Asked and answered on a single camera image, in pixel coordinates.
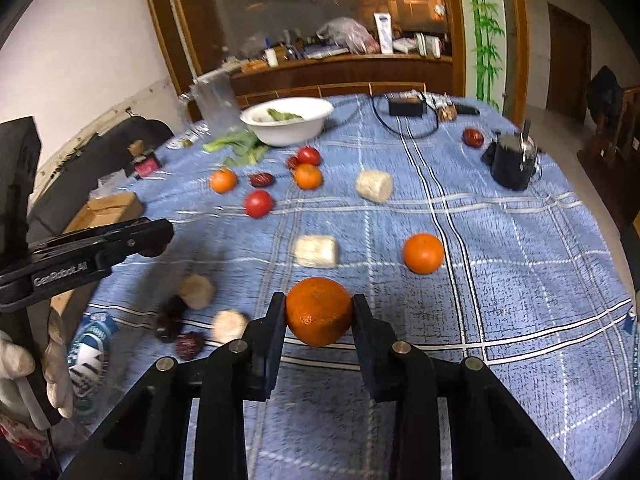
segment wall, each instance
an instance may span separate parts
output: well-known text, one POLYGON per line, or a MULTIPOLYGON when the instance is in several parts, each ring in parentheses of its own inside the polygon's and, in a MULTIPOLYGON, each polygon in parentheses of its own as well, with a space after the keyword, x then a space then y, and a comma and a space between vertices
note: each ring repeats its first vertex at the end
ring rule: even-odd
POLYGON ((466 96, 502 111, 507 42, 503 0, 462 0, 465 21, 466 96))
MULTIPOLYGON (((527 103, 546 107, 551 38, 548 3, 591 25, 591 75, 608 65, 621 86, 640 84, 640 64, 616 23, 599 0, 527 0, 530 27, 529 92, 527 103)), ((593 126, 587 112, 586 124, 593 126)))
POLYGON ((167 80, 146 0, 34 0, 0 50, 0 122, 33 115, 43 165, 132 96, 133 111, 178 128, 167 80))

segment wooden door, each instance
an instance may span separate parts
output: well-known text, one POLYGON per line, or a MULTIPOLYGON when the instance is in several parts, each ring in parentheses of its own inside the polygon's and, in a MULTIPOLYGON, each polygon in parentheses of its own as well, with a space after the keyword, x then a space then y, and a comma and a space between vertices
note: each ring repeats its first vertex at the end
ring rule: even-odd
POLYGON ((546 109, 584 122, 591 78, 591 26, 549 4, 551 64, 546 109))

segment orange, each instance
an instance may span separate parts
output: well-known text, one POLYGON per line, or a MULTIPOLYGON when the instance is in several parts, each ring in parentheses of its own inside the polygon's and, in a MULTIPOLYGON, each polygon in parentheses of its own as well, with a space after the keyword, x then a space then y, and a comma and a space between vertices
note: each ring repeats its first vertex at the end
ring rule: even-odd
POLYGON ((300 189, 315 189, 322 184, 322 172, 311 164, 300 164, 293 174, 300 189))
POLYGON ((402 259, 416 274, 430 274, 438 270, 443 258, 442 243, 433 235, 420 233, 404 243, 402 259))
POLYGON ((351 326, 351 297, 340 283, 328 278, 307 278, 287 296, 287 325, 310 346, 335 343, 351 326))
POLYGON ((229 168, 217 170, 209 175, 209 187, 216 193, 231 191, 238 183, 238 177, 229 168))

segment white glove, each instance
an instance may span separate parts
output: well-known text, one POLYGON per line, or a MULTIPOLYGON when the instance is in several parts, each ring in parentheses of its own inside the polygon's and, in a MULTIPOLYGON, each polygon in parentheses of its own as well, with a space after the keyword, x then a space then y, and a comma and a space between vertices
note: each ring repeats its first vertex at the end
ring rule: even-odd
MULTIPOLYGON (((66 364, 66 347, 62 320, 55 310, 49 314, 49 344, 42 356, 42 370, 47 381, 47 398, 64 418, 73 415, 74 394, 66 364)), ((35 370, 33 357, 21 346, 0 339, 0 410, 15 420, 30 422, 31 416, 13 381, 35 370)))

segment wooden shelf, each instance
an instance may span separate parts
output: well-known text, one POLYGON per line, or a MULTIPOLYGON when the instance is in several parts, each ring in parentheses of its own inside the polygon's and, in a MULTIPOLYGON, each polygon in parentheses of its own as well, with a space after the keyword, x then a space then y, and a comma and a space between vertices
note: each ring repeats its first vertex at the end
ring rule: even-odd
POLYGON ((420 56, 419 54, 338 54, 338 56, 325 57, 324 59, 297 59, 295 61, 287 61, 281 63, 278 66, 268 66, 260 70, 255 70, 248 73, 237 73, 231 76, 232 80, 242 79, 245 77, 251 77, 257 73, 273 73, 280 72, 282 70, 291 70, 302 66, 315 66, 315 65, 328 65, 333 63, 344 62, 362 62, 362 61, 392 61, 392 60, 421 60, 424 62, 436 62, 436 63, 448 63, 453 64, 453 58, 451 56, 442 56, 435 58, 433 56, 420 56))

